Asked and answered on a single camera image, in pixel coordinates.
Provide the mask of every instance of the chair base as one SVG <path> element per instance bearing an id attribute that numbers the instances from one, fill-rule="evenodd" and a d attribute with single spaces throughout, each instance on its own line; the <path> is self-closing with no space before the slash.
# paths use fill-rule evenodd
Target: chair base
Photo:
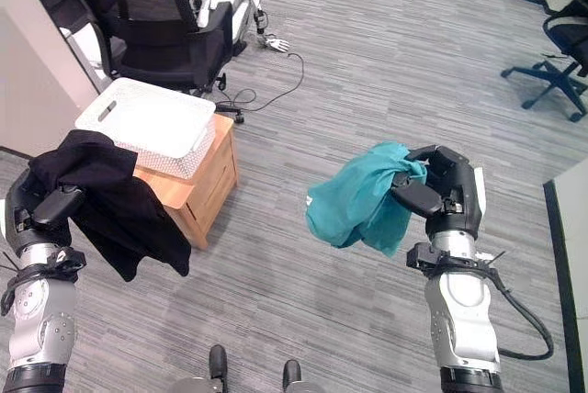
<path id="1" fill-rule="evenodd" d="M 588 89 L 588 85 L 570 78 L 571 73 L 578 67 L 578 62 L 572 62 L 563 72 L 549 61 L 538 62 L 532 68 L 511 67 L 500 73 L 502 78 L 508 77 L 512 72 L 519 72 L 533 76 L 534 78 L 549 81 L 549 86 L 541 92 L 535 99 L 525 101 L 521 107 L 525 110 L 531 108 L 539 99 L 545 96 L 554 88 L 559 88 L 565 96 L 580 110 L 580 113 L 574 113 L 570 116 L 571 122 L 578 122 L 586 114 L 586 105 L 582 102 L 580 96 Z"/>
<path id="2" fill-rule="evenodd" d="M 219 90 L 224 91 L 224 89 L 227 88 L 227 75 L 226 75 L 226 73 L 223 73 L 221 76 L 219 76 L 216 79 L 216 81 L 219 82 Z M 202 88 L 196 88 L 192 91 L 192 95 L 202 97 L 202 95 L 204 95 L 205 93 L 211 93 L 213 86 L 214 86 L 214 83 L 206 85 Z M 233 107 L 233 106 L 225 106 L 224 104 L 216 104 L 216 106 L 217 106 L 217 109 L 216 109 L 217 113 L 234 113 L 235 114 L 235 118 L 234 118 L 235 124 L 243 124 L 245 122 L 245 116 L 243 116 L 243 111 L 240 108 Z"/>

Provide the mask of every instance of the wooden cabinet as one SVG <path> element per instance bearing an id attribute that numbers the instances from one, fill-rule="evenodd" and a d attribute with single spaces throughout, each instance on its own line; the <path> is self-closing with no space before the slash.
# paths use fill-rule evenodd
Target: wooden cabinet
<path id="1" fill-rule="evenodd" d="M 180 230 L 199 249 L 208 247 L 207 233 L 239 178 L 233 120 L 221 115 L 214 115 L 214 119 L 215 139 L 191 179 L 141 166 L 134 173 L 149 184 Z"/>

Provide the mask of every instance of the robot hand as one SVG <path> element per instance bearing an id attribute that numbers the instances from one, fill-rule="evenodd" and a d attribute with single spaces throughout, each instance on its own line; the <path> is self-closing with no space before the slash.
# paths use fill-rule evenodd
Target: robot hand
<path id="1" fill-rule="evenodd" d="M 264 35 L 264 45 L 274 51 L 286 53 L 290 49 L 290 44 L 284 39 L 276 38 L 275 35 Z"/>

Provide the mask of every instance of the teal cloth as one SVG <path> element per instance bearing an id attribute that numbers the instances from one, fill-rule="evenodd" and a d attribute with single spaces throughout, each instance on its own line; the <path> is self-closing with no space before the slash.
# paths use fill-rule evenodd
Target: teal cloth
<path id="1" fill-rule="evenodd" d="M 309 189 L 306 220 L 312 234 L 335 248 L 363 241 L 392 257 L 408 228 L 411 211 L 392 197 L 396 173 L 425 182 L 420 162 L 406 161 L 408 149 L 396 142 L 376 145 L 355 158 L 329 182 Z"/>

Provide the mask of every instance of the office chair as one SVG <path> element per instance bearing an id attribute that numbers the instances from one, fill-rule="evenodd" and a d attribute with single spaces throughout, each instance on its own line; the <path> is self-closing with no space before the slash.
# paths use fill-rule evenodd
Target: office chair
<path id="1" fill-rule="evenodd" d="M 578 67 L 580 67 L 578 76 L 585 77 L 588 74 L 588 0 L 573 0 L 561 12 L 549 17 L 543 23 L 543 29 L 561 52 L 571 56 L 574 61 L 563 71 L 548 60 L 544 60 L 530 69 L 511 67 L 502 71 L 501 76 L 506 78 L 512 72 L 519 72 L 549 81 L 549 86 L 539 96 L 525 101 L 522 107 L 531 108 L 539 99 L 557 87 L 580 110 L 570 116 L 571 122 L 578 122 L 586 116 L 586 105 L 582 102 L 581 95 L 588 89 L 588 84 L 571 78 L 571 74 Z"/>
<path id="2" fill-rule="evenodd" d="M 100 45 L 102 68 L 112 78 L 128 77 L 195 95 L 215 82 L 226 87 L 221 69 L 232 57 L 232 7 L 221 4 L 205 28 L 199 28 L 188 0 L 78 0 L 85 6 Z M 111 41 L 121 39 L 122 51 Z M 236 113 L 238 107 L 217 106 Z"/>

